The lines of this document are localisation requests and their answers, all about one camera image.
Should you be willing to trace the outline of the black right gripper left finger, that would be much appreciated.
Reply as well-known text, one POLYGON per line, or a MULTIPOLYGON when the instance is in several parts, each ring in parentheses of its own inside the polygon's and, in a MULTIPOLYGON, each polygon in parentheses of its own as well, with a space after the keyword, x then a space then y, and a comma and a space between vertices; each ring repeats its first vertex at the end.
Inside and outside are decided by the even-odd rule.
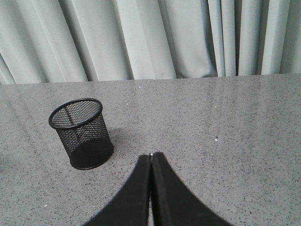
POLYGON ((151 157, 141 155, 128 180, 86 226, 146 226, 149 215, 151 157))

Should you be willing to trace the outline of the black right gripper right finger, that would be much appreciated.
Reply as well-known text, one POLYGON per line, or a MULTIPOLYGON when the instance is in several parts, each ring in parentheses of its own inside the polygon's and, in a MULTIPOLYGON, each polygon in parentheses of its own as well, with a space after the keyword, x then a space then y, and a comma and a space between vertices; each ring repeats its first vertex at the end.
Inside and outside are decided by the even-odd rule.
POLYGON ((151 158, 151 203, 156 226, 230 226, 179 179, 161 152, 151 158))

